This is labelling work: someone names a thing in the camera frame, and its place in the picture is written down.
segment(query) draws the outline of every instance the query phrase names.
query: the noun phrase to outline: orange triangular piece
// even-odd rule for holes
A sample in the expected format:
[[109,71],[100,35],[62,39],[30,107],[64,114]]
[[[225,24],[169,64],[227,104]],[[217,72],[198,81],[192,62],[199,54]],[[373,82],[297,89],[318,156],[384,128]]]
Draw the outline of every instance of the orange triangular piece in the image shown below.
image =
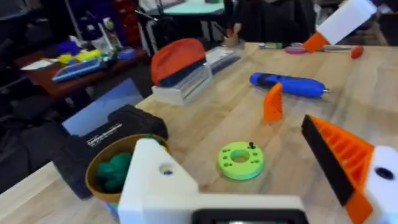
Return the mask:
[[310,116],[354,188],[362,190],[374,146],[327,121]]
[[282,119],[282,84],[275,84],[264,98],[264,120]]

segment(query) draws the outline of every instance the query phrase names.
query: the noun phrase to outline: green circular part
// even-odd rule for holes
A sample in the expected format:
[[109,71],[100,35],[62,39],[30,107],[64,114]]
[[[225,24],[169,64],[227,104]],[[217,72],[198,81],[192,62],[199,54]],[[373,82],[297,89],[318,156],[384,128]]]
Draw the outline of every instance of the green circular part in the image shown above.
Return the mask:
[[250,142],[232,142],[224,146],[217,158],[220,171],[234,180],[248,180],[256,177],[264,169],[264,156],[261,149]]

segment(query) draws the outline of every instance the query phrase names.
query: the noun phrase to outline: black case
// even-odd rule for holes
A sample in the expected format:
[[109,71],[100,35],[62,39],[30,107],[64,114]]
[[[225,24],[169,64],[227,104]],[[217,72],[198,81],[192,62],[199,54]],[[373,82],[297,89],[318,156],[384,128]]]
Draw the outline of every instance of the black case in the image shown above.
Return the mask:
[[71,136],[64,147],[50,149],[50,156],[74,193],[86,199],[91,197],[85,185],[85,174],[91,160],[112,142],[132,134],[156,134],[168,138],[162,119],[126,105],[112,112],[106,124],[86,136]]

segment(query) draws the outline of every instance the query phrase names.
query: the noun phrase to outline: orange cap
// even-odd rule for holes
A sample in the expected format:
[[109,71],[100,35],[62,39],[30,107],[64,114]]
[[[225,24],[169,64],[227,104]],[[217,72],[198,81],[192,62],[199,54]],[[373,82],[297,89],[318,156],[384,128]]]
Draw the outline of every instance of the orange cap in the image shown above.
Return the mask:
[[322,36],[321,33],[316,33],[312,35],[304,44],[303,47],[310,53],[316,52],[325,44],[328,44],[328,40]]

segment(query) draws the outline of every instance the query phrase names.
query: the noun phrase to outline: yellow object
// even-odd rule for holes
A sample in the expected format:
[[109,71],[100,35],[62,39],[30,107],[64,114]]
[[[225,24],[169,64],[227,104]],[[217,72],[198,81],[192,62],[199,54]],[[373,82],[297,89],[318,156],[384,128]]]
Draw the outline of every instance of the yellow object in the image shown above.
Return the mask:
[[57,57],[57,59],[58,59],[61,63],[68,64],[68,62],[69,62],[70,60],[72,60],[73,57],[72,57],[72,55],[70,55],[70,54],[63,54],[63,55],[60,55],[59,57]]
[[75,55],[75,59],[79,61],[84,61],[84,60],[89,60],[95,57],[99,57],[101,55],[101,51],[98,49],[89,51],[89,52],[82,52],[77,55]]

